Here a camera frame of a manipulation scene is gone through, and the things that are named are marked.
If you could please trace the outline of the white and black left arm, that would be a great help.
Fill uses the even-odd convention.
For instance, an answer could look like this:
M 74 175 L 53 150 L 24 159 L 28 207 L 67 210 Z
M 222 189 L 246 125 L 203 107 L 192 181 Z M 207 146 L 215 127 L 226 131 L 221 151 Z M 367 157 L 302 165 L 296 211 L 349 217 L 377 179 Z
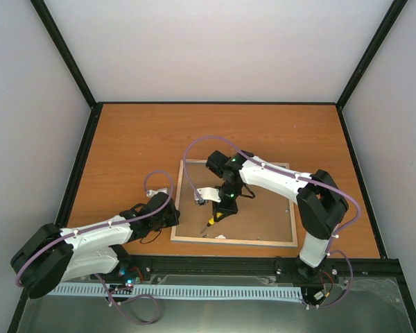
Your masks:
M 179 223 L 180 212 L 168 194 L 158 192 L 146 203 L 100 223 L 78 228 L 40 227 L 12 257 L 17 285 L 30 299 L 41 298 L 59 283 L 84 275 L 125 278 L 130 271 L 123 245 Z

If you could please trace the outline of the yellow handled screwdriver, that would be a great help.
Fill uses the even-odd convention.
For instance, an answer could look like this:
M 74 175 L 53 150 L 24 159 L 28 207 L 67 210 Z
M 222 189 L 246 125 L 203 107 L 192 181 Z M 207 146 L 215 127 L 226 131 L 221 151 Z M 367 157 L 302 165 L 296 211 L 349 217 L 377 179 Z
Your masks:
M 215 222 L 216 222 L 216 218 L 213 216 L 213 217 L 211 217 L 209 220 L 208 220 L 208 222 L 207 222 L 207 224 L 206 224 L 206 226 L 202 229 L 202 231 L 200 232 L 201 234 L 204 234 L 206 231 L 207 231 L 207 229 L 208 228 L 210 228 L 211 226 L 213 226 L 214 224 L 215 224 Z

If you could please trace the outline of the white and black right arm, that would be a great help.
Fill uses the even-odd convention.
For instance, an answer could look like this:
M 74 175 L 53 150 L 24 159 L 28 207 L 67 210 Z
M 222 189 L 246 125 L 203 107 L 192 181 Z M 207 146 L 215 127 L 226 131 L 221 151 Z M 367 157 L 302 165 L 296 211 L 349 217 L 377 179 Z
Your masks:
M 306 236 L 296 271 L 305 282 L 313 280 L 327 256 L 332 232 L 349 208 L 344 196 L 331 190 L 336 187 L 333 178 L 323 170 L 298 173 L 247 151 L 239 151 L 232 157 L 214 151 L 205 166 L 223 180 L 220 186 L 198 188 L 194 192 L 197 204 L 212 202 L 213 216 L 208 227 L 238 213 L 236 200 L 243 195 L 243 189 L 249 191 L 247 198 L 254 198 L 250 185 L 279 194 L 298 206 Z

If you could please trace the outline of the blue wooden picture frame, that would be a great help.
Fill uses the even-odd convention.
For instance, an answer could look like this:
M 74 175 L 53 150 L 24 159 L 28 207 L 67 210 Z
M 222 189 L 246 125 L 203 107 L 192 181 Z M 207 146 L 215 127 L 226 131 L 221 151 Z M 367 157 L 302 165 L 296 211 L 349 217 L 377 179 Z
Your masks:
M 207 228 L 212 217 L 212 202 L 197 205 L 193 189 L 184 174 L 187 169 L 197 188 L 222 184 L 205 167 L 204 160 L 188 160 L 180 164 L 175 206 L 180 212 L 179 224 L 171 228 L 171 241 L 296 248 L 297 233 L 293 203 L 261 187 L 251 186 L 255 198 L 239 197 L 239 212 Z

